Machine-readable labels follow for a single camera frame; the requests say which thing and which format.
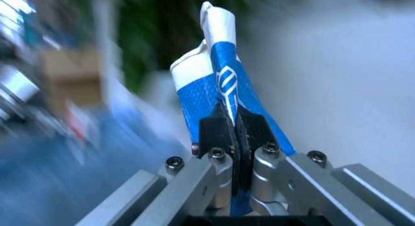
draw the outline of white fabric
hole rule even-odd
[[[199,47],[177,59],[170,66],[170,71],[176,91],[195,80],[212,74],[213,69],[206,41],[203,40]]]
[[[235,16],[230,11],[214,7],[205,1],[200,10],[200,25],[209,53],[216,42],[227,41],[236,45]]]

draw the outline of blue fabric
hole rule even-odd
[[[226,106],[232,122],[235,122],[238,108],[235,45],[230,42],[215,43],[210,52],[210,60],[213,71],[216,73],[220,99]]]
[[[208,117],[218,102],[215,75],[210,74],[177,92],[192,142],[199,141],[199,121]]]
[[[259,101],[242,63],[236,60],[235,45],[229,42],[214,44],[210,58],[214,73],[184,86],[177,92],[191,141],[199,141],[199,121],[204,117],[208,117],[216,103],[222,100],[225,105],[229,103],[232,116],[236,116],[237,103],[253,113],[263,115],[282,151],[288,156],[295,154],[295,150],[284,132]],[[233,72],[236,75],[222,87],[224,80]],[[236,82],[238,83],[237,88],[228,92],[229,94],[225,96],[224,93],[231,89]]]

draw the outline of white wall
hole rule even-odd
[[[294,147],[321,150],[335,167],[362,163],[415,196],[413,0],[258,10],[238,52]]]

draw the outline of metal part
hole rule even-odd
[[[232,159],[225,156],[222,164],[212,164],[208,155],[190,159],[132,225],[179,225],[188,215],[202,215],[221,186],[218,174],[231,172]]]
[[[194,142],[191,144],[191,155],[197,156],[199,154],[199,144]]]
[[[254,176],[253,180],[253,196],[262,202],[286,201],[291,215],[307,215],[315,209],[334,225],[390,225],[330,172],[316,166],[304,154],[286,157],[277,164],[256,159],[254,173],[258,172],[260,175]],[[264,192],[267,193],[255,191],[258,188],[255,186],[266,187]]]
[[[212,198],[209,208],[224,208],[230,204],[232,196],[232,159],[221,148],[212,148],[209,160],[216,168],[219,188]]]
[[[284,202],[284,197],[275,187],[273,174],[280,162],[285,158],[281,155],[278,158],[267,155],[263,149],[257,149],[254,154],[254,167],[252,171],[252,196],[262,202]]]
[[[185,165],[183,159],[178,156],[172,156],[166,160],[166,172],[170,175],[176,175]]]
[[[20,101],[28,101],[39,88],[24,74],[13,66],[4,66],[0,71],[0,86],[12,97]]]
[[[225,161],[225,151],[220,147],[214,147],[209,151],[209,159],[215,163],[223,163]]]
[[[279,147],[275,143],[269,142],[265,146],[262,147],[262,152],[265,155],[270,156],[271,158],[278,158]]]
[[[165,178],[140,170],[76,225],[130,225],[166,185]]]
[[[249,205],[260,215],[289,215],[280,202],[265,203],[251,196]]]
[[[361,164],[347,165],[332,175],[395,225],[415,225],[414,199]]]
[[[0,69],[0,119],[8,120],[17,114],[21,118],[21,105],[26,103],[39,88],[14,66]]]
[[[327,156],[320,151],[309,151],[307,157],[322,168],[325,168],[327,165]]]

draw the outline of white surface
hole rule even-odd
[[[247,23],[238,51],[262,102],[298,151],[362,163],[415,196],[415,7],[301,15]]]
[[[212,6],[205,1],[200,10],[200,25],[209,53],[216,42],[227,41],[236,44],[235,16],[230,11]]]
[[[170,71],[172,72],[176,91],[193,81],[212,74],[213,69],[206,40],[203,40],[196,49],[177,59],[170,66]]]

